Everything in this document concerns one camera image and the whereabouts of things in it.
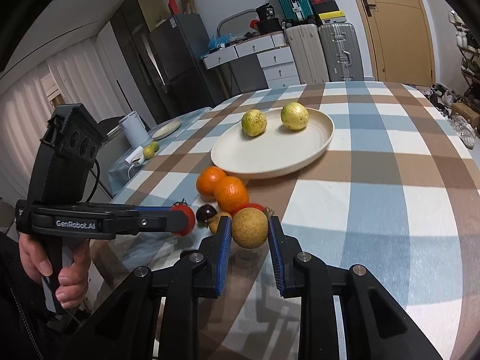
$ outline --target silver suitcase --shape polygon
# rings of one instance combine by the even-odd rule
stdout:
[[[330,81],[364,81],[362,57],[353,25],[324,24],[318,32]]]
[[[297,66],[300,83],[327,83],[328,70],[317,26],[304,24],[287,28],[285,35]]]

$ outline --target human hand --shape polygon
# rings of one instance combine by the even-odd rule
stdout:
[[[20,260],[29,278],[41,284],[42,276],[53,273],[52,265],[42,245],[34,237],[19,233]],[[90,246],[88,240],[82,242],[73,252],[73,263],[64,267],[58,274],[60,287],[55,295],[64,309],[78,306],[88,289],[88,269],[90,268]]]

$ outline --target ceiling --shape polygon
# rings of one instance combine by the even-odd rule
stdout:
[[[96,35],[123,0],[53,0],[22,38],[0,74],[0,94],[56,52]]]

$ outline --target door frame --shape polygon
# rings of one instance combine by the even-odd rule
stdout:
[[[357,7],[360,12],[361,21],[363,23],[363,29],[365,31],[365,35],[367,37],[367,44],[368,50],[370,52],[370,61],[371,61],[371,70],[373,72],[374,77],[378,81],[385,81],[386,75],[382,71],[378,71],[377,66],[377,57],[375,54],[374,48],[374,41],[371,35],[370,25],[368,23],[367,14],[365,13],[365,9],[363,7],[362,0],[355,0],[357,2]],[[434,55],[434,44],[431,40],[431,31],[430,31],[430,22],[428,21],[428,15],[425,10],[425,5],[423,4],[423,0],[419,0],[421,10],[423,13],[423,18],[425,20],[425,25],[427,26],[427,33],[428,33],[428,44],[430,47],[430,59],[431,59],[431,71],[432,71],[432,83],[436,83],[436,72],[435,72],[435,55]]]

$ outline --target beige plate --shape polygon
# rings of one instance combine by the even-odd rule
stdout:
[[[153,140],[160,140],[162,138],[165,138],[175,130],[178,130],[181,125],[182,121],[180,119],[174,119],[170,123],[167,123],[165,126],[159,128],[158,131],[155,131],[152,138]]]
[[[282,125],[281,109],[265,112],[267,130],[251,138],[237,123],[225,131],[212,148],[213,163],[227,173],[247,179],[287,175],[311,164],[333,138],[333,120],[321,111],[307,108],[309,122],[301,131]]]

